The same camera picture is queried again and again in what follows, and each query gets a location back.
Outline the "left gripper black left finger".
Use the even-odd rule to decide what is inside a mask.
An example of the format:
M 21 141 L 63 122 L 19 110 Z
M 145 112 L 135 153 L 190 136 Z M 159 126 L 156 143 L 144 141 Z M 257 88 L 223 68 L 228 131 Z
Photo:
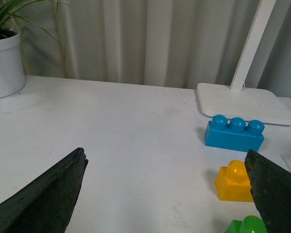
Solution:
M 0 233 L 63 233 L 88 160 L 77 148 L 0 204 Z

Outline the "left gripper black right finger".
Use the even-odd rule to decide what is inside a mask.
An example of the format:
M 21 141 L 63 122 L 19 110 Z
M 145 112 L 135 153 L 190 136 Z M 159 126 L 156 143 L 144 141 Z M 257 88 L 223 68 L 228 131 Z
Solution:
M 291 233 L 291 173 L 252 149 L 244 164 L 267 232 Z

